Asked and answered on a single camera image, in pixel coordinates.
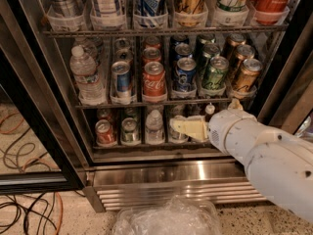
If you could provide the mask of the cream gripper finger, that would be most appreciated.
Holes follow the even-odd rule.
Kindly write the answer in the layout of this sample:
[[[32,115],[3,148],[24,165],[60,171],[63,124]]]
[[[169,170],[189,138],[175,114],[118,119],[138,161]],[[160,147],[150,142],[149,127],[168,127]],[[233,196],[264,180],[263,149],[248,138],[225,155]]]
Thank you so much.
[[[235,109],[235,110],[242,110],[244,107],[241,102],[237,98],[233,98],[232,102],[228,105],[228,110]]]
[[[175,131],[196,140],[204,141],[208,138],[208,126],[204,116],[176,116],[170,120],[169,124]]]

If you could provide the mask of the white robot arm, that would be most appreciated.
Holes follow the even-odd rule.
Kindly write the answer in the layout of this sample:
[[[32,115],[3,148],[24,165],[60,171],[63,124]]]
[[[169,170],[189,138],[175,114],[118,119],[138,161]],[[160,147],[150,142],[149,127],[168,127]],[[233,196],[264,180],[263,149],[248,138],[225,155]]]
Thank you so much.
[[[170,126],[208,139],[244,166],[247,180],[267,200],[313,222],[313,143],[264,125],[240,109],[222,110],[210,120],[177,116]]]

